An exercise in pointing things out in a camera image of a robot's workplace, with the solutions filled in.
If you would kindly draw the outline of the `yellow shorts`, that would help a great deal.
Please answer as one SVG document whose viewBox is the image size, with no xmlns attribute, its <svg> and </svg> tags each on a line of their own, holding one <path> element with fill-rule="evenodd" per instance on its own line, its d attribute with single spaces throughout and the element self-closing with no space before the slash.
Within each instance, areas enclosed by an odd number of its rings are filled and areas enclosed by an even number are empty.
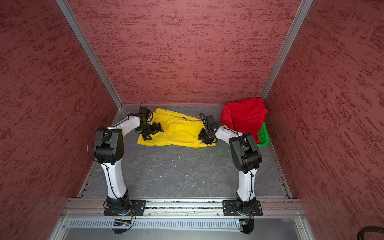
<svg viewBox="0 0 384 240">
<path fill-rule="evenodd" d="M 153 122 L 160 123 L 163 131 L 151 135 L 150 140 L 144 140 L 139 135 L 137 143 L 143 146 L 182 146 L 189 148 L 208 147 L 199 140 L 199 134 L 204 129 L 201 119 L 181 113 L 157 108 L 153 113 Z"/>
</svg>

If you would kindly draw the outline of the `green plastic basket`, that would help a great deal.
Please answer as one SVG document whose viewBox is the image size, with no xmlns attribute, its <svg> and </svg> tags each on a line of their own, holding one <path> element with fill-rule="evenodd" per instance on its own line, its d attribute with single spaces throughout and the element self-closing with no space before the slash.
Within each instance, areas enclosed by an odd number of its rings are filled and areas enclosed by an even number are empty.
<svg viewBox="0 0 384 240">
<path fill-rule="evenodd" d="M 260 128 L 259 132 L 258 132 L 258 138 L 260 140 L 260 143 L 257 144 L 259 148 L 261 147 L 266 147 L 269 142 L 270 142 L 270 138 L 269 138 L 269 134 L 268 134 L 268 131 L 267 131 L 267 127 L 266 127 L 266 124 L 263 123 L 262 127 Z"/>
</svg>

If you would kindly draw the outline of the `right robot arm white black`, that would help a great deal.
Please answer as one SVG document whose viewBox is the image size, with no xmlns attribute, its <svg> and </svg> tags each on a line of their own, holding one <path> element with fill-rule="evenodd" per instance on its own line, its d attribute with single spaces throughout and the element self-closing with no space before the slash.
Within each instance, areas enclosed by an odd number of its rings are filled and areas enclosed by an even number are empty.
<svg viewBox="0 0 384 240">
<path fill-rule="evenodd" d="M 233 163 L 239 171 L 235 210 L 241 216 L 252 216 L 259 208 L 255 194 L 255 178 L 263 160 L 254 136 L 220 126 L 215 130 L 203 128 L 198 140 L 206 145 L 212 145 L 215 140 L 222 140 L 230 146 Z"/>
</svg>

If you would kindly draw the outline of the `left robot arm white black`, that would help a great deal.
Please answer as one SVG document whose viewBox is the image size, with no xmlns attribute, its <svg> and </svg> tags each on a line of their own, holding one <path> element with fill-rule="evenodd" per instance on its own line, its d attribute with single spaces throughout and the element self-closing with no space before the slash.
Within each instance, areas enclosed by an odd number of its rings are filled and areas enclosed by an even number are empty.
<svg viewBox="0 0 384 240">
<path fill-rule="evenodd" d="M 108 187 L 104 203 L 105 216 L 137 215 L 135 202 L 131 202 L 129 191 L 124 183 L 122 158 L 124 156 L 124 136 L 135 131 L 144 140 L 151 140 L 164 130 L 160 123 L 150 120 L 145 114 L 133 114 L 122 121 L 96 131 L 92 160 L 101 165 Z"/>
</svg>

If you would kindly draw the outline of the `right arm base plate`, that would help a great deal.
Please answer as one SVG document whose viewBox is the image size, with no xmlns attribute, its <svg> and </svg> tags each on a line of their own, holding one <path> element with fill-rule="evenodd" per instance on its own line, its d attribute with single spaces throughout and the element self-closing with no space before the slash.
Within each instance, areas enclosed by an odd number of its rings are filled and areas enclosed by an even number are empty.
<svg viewBox="0 0 384 240">
<path fill-rule="evenodd" d="M 250 200 L 248 202 L 242 202 L 241 200 L 224 200 L 222 201 L 222 204 L 224 216 L 263 216 L 261 202 L 257 201 L 256 199 Z"/>
</svg>

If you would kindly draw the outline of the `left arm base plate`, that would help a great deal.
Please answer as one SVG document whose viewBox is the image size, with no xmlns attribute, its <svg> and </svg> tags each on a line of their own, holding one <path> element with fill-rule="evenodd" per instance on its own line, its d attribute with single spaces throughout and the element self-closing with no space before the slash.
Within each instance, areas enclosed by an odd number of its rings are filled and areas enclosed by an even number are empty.
<svg viewBox="0 0 384 240">
<path fill-rule="evenodd" d="M 130 200 L 129 203 L 121 203 L 115 199 L 106 200 L 104 203 L 104 216 L 143 216 L 146 203 L 146 200 Z"/>
</svg>

